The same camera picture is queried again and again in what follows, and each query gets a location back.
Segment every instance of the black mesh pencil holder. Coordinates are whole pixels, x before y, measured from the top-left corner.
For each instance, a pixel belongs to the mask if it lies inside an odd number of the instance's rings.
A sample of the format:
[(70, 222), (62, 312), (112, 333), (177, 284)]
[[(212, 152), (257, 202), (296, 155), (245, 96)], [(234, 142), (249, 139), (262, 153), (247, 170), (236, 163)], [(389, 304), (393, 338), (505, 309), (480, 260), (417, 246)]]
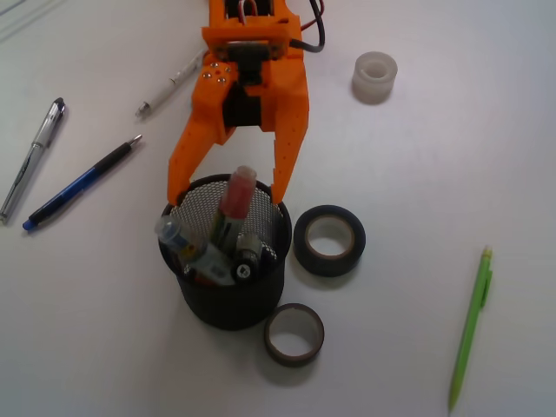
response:
[[(208, 239), (229, 177), (212, 175), (191, 183), (182, 203), (168, 205), (162, 215), (179, 217)], [(195, 271), (159, 242), (162, 257), (174, 272), (191, 311), (202, 321), (225, 330), (248, 328), (264, 320), (276, 308), (284, 288), (284, 261), (292, 239), (292, 223), (286, 206), (273, 204), (270, 187), (261, 182), (257, 182), (241, 233), (254, 233), (261, 239), (261, 273), (256, 280), (230, 287), (195, 281)]]

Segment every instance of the white table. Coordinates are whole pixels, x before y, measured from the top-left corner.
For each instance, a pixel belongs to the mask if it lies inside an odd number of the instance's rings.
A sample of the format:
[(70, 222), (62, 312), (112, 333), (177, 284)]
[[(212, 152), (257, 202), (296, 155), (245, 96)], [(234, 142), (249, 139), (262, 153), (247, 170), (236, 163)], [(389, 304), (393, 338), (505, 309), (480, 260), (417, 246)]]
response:
[[(304, 19), (308, 2), (290, 1)], [(204, 0), (28, 0), (0, 17), (0, 198), (57, 97), (68, 117), (0, 229), (0, 404), (6, 416), (445, 416), (480, 251), (493, 285), (455, 415), (548, 416), (556, 394), (553, 2), (327, 2), (306, 55), (310, 126), (284, 202), (363, 222), (347, 278), (293, 256), (282, 302), (326, 327), (317, 362), (274, 364), (261, 326), (189, 311), (153, 233), (193, 82), (146, 124), (136, 107), (200, 45)], [(316, 33), (307, 39), (314, 42)], [(378, 106), (350, 92), (369, 50), (400, 68)], [(144, 144), (59, 220), (20, 224), (132, 136)], [(272, 136), (238, 129), (195, 177), (249, 164), (271, 182)]]

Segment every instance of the clear tape roll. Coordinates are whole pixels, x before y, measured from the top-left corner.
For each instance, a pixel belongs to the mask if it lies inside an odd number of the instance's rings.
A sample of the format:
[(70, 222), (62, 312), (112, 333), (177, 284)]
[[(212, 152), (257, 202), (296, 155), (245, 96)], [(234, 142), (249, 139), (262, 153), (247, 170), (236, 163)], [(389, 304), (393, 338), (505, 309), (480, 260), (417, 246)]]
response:
[(382, 52), (367, 52), (355, 61), (353, 88), (363, 102), (377, 103), (388, 97), (398, 74), (398, 64)]

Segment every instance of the orange robotic gripper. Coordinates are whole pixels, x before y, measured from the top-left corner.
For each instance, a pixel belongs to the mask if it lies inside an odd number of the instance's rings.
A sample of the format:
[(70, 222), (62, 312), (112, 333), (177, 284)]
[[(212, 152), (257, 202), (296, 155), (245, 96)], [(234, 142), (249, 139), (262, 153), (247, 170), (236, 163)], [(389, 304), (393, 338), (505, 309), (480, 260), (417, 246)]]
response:
[(237, 126), (275, 133), (272, 201), (281, 202), (286, 193), (308, 126), (303, 50), (290, 46), (301, 39), (300, 18), (285, 0), (254, 2), (245, 3), (245, 11), (257, 16), (242, 18), (238, 0), (210, 0), (210, 25), (202, 28), (208, 54), (188, 124), (169, 161), (173, 205), (212, 145), (226, 143)]

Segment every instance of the silver pen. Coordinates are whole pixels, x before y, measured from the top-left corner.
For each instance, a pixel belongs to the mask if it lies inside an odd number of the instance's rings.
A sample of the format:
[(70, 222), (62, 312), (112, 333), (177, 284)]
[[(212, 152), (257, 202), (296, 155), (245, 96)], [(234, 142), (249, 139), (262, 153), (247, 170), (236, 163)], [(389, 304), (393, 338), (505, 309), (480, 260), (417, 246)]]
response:
[(25, 161), (23, 161), (23, 165), (17, 173), (16, 180), (11, 186), (6, 201), (3, 202), (3, 206), (0, 208), (0, 222), (4, 224), (8, 222), (11, 213), (17, 205), (19, 197), (27, 186), (29, 179), (33, 175), (33, 171), (43, 155), (44, 149), (50, 146), (54, 134), (56, 133), (56, 127), (60, 123), (60, 120), (62, 120), (64, 111), (65, 104), (61, 97), (56, 99), (50, 106), (49, 112), (46, 114), (41, 128), (36, 133), (29, 152), (27, 156), (25, 156)]
[(205, 54), (207, 53), (207, 49), (203, 48), (199, 50), (195, 57), (189, 61), (189, 63), (180, 69), (177, 74), (175, 74), (172, 78), (169, 78), (168, 81), (159, 89), (158, 94), (152, 97), (150, 100), (146, 102), (142, 102), (142, 105), (137, 109), (136, 117), (140, 119), (145, 119), (150, 116), (155, 109), (160, 106), (168, 97), (170, 97), (178, 87), (192, 75), (195, 70), (202, 67), (202, 59), (204, 58)]

